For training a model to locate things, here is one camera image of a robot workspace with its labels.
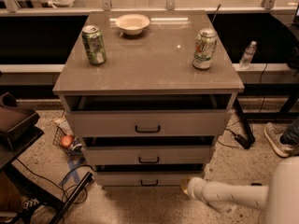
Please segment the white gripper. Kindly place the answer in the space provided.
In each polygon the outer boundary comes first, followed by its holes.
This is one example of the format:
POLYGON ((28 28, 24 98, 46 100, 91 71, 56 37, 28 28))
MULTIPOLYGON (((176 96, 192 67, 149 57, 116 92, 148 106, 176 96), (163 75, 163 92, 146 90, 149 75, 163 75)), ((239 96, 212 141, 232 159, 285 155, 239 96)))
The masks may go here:
POLYGON ((215 194, 211 189, 211 183, 206 182, 203 178, 183 178, 180 186, 185 194, 196 201, 200 201, 202 203, 210 203, 215 198, 215 194))

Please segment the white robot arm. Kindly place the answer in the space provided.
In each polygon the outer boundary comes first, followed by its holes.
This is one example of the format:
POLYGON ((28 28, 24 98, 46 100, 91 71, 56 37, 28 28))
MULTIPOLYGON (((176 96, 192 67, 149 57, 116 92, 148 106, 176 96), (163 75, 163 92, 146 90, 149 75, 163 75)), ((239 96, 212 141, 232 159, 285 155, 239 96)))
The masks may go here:
POLYGON ((263 211, 263 224, 299 224, 298 157, 280 162, 268 186, 234 186, 189 177, 181 187, 190 198, 222 214, 242 205, 263 211))

